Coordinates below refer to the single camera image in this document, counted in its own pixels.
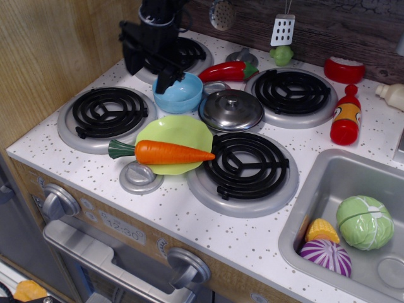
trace drain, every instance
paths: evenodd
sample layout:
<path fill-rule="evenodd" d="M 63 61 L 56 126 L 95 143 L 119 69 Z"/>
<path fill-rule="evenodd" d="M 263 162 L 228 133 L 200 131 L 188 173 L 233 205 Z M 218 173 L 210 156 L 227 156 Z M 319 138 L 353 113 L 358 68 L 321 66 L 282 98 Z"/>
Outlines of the drain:
<path fill-rule="evenodd" d="M 404 288 L 404 262 L 397 258 L 386 258 L 379 262 L 377 273 L 380 279 L 390 287 Z"/>

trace slotted spatula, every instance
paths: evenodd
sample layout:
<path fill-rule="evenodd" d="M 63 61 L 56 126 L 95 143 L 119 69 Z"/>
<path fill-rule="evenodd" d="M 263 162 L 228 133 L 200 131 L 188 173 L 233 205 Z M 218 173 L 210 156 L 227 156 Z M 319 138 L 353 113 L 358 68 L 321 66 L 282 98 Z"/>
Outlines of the slotted spatula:
<path fill-rule="evenodd" d="M 290 5 L 292 0 L 289 2 L 285 1 L 285 13 L 277 14 L 275 18 L 275 24 L 272 31 L 271 46 L 280 45 L 290 45 L 292 44 L 293 29 L 295 26 L 295 15 L 290 15 Z"/>

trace cream bottle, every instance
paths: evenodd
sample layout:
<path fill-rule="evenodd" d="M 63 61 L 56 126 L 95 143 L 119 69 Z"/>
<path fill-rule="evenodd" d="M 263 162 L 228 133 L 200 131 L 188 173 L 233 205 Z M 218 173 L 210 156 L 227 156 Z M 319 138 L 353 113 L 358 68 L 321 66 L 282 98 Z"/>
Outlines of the cream bottle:
<path fill-rule="evenodd" d="M 404 84 L 380 84 L 376 89 L 376 95 L 384 98 L 388 105 L 404 111 Z"/>

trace wooden wall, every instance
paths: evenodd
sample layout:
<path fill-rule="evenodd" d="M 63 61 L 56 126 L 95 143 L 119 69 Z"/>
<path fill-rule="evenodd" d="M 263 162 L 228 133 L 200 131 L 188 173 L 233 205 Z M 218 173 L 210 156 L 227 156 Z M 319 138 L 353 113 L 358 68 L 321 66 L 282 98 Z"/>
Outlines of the wooden wall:
<path fill-rule="evenodd" d="M 6 148 L 122 59 L 119 21 L 137 21 L 140 2 L 0 1 L 0 155 L 27 201 Z M 27 204 L 41 229 L 42 217 Z"/>
<path fill-rule="evenodd" d="M 225 32 L 209 21 L 212 0 L 191 0 L 186 8 L 192 30 L 268 51 L 275 17 L 284 13 L 285 0 L 231 0 L 237 21 Z M 395 53 L 404 33 L 402 0 L 293 0 L 296 16 L 294 59 L 323 66 L 331 57 L 365 64 L 365 77 L 382 83 L 404 83 L 404 57 Z"/>

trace sink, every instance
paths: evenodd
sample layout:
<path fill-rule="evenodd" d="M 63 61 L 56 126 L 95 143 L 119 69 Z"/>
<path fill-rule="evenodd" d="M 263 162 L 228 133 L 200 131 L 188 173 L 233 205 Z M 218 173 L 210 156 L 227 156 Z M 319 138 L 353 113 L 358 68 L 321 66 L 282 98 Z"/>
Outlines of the sink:
<path fill-rule="evenodd" d="M 338 205 L 351 196 L 382 202 L 393 217 L 395 234 L 382 248 L 349 246 L 336 223 Z M 299 256 L 304 234 L 316 218 L 329 221 L 352 260 L 350 278 Z M 321 152 L 297 197 L 279 238 L 283 258 L 294 268 L 368 302 L 404 302 L 404 171 L 344 150 Z"/>

